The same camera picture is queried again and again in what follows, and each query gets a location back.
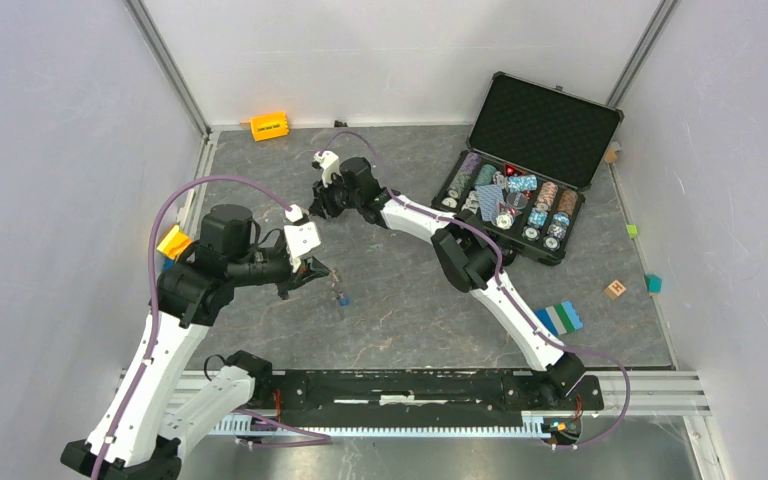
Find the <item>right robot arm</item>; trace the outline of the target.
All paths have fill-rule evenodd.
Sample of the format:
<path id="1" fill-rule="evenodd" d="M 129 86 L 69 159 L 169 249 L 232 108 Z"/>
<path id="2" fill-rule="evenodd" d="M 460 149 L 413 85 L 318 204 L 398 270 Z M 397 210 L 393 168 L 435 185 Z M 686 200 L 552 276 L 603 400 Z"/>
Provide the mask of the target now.
<path id="1" fill-rule="evenodd" d="M 447 281 L 479 301 L 514 340 L 538 374 L 540 400 L 562 408 L 578 393 L 583 362 L 543 325 L 502 268 L 501 249 L 469 212 L 458 216 L 434 210 L 381 186 L 362 157 L 341 160 L 331 151 L 314 155 L 321 179 L 313 186 L 310 212 L 331 219 L 346 210 L 366 222 L 430 244 Z"/>

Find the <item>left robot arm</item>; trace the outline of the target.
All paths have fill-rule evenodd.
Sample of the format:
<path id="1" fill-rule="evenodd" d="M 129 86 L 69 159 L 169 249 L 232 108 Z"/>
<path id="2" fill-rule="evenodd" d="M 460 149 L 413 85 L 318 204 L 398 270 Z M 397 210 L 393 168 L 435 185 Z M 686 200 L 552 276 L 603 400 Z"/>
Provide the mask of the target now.
<path id="1" fill-rule="evenodd" d="M 243 206 L 223 204 L 201 220 L 200 236 L 157 279 L 156 304 L 137 352 L 105 416 L 60 461 L 95 479 L 175 479 L 196 445 L 235 408 L 266 405 L 274 394 L 272 365 L 238 351 L 183 405 L 168 404 L 198 345 L 238 287 L 273 284 L 280 298 L 327 276 L 312 256 L 321 239 L 298 206 L 270 247 Z"/>

